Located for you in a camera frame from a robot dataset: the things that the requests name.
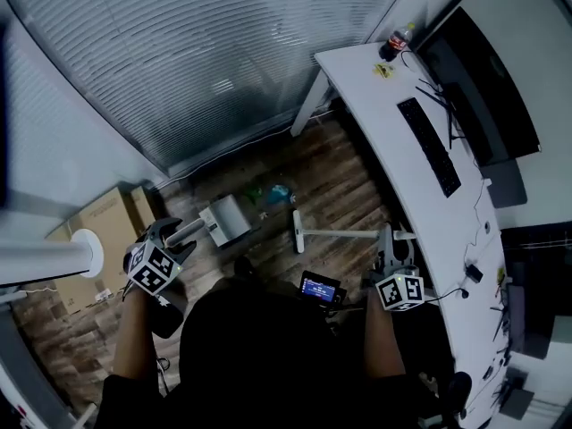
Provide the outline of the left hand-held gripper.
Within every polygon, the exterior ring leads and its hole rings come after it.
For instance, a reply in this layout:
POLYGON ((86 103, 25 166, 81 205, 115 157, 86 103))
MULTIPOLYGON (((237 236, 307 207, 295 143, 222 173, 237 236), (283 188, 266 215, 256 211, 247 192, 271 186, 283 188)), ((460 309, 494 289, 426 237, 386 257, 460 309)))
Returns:
POLYGON ((137 288, 148 295, 158 295, 174 281, 197 247, 195 240, 181 243, 177 230, 181 223, 177 217, 157 220, 127 248, 123 258, 127 275, 124 295, 137 288))

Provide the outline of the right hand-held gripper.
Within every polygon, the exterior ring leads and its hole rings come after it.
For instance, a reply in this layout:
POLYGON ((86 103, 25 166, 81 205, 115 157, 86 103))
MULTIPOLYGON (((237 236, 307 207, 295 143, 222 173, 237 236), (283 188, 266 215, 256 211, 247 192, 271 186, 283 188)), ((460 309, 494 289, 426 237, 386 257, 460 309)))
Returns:
POLYGON ((392 227, 385 223, 379 232, 378 261, 370 272, 370 280, 383 309, 402 312, 425 302, 425 284, 414 264, 412 240, 393 240, 392 227))

